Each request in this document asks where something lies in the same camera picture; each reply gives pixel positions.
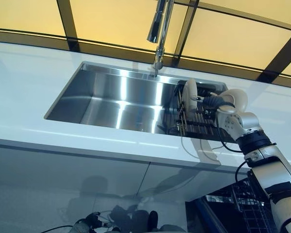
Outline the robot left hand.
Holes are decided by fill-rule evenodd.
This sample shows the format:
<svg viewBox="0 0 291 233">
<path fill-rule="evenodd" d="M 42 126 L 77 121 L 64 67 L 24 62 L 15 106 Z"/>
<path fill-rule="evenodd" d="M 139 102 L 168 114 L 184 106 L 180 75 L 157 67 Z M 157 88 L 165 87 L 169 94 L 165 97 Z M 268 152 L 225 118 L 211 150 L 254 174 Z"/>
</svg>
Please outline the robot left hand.
<svg viewBox="0 0 291 233">
<path fill-rule="evenodd" d="M 102 221 L 98 219 L 100 212 L 93 212 L 85 218 L 85 222 L 90 230 L 102 227 Z"/>
</svg>

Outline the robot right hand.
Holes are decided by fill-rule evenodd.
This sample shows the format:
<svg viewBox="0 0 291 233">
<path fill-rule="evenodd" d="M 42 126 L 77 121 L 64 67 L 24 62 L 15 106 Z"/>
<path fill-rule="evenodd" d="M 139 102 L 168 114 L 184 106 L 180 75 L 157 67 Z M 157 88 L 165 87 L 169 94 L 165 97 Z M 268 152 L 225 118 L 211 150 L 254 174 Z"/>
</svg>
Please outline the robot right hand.
<svg viewBox="0 0 291 233">
<path fill-rule="evenodd" d="M 235 107 L 233 103 L 225 101 L 221 96 L 208 96 L 208 97 L 197 96 L 196 98 L 194 98 L 194 100 L 202 103 L 202 105 L 204 106 L 215 109 L 225 105 Z"/>
</svg>

